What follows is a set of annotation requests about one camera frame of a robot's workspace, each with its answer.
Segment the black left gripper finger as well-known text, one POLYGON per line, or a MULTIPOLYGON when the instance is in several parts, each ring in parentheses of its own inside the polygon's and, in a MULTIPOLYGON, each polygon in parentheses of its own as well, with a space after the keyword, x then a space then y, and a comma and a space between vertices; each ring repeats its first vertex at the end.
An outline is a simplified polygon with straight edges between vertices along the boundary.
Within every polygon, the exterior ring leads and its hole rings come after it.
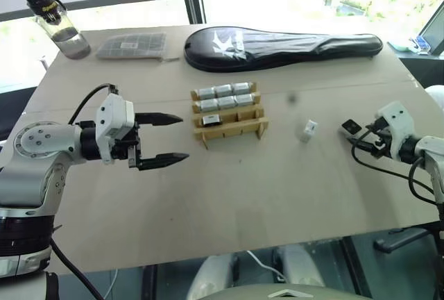
POLYGON ((154 158, 145 158, 138 160, 138 170, 145 171, 150 169, 159 169, 176 164, 189 157, 187 153, 163 153, 154 158))
POLYGON ((168 126, 183 122, 183 118, 162 112, 136 112, 135 121, 139 125, 168 126))

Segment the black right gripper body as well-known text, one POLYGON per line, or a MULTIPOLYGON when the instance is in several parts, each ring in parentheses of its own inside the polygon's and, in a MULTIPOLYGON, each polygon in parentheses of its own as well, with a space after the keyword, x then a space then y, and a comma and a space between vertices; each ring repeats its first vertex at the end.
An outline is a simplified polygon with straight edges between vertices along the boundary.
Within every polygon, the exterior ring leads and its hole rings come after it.
POLYGON ((378 122, 378 132, 369 132, 377 136, 377 139, 373 143, 377 148, 378 152, 373 156, 374 158, 392 158, 391 155, 391 143, 392 135, 389 131, 389 124, 387 122, 378 122))

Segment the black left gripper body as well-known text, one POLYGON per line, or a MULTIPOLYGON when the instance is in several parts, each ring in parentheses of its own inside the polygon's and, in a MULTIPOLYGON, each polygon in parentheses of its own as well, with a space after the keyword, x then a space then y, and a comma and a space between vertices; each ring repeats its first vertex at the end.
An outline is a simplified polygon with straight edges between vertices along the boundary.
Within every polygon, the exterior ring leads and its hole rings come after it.
POLYGON ((134 126, 121 138, 114 141, 111 148, 113 160, 127 160, 129 168, 142 169, 142 152, 137 120, 134 126))

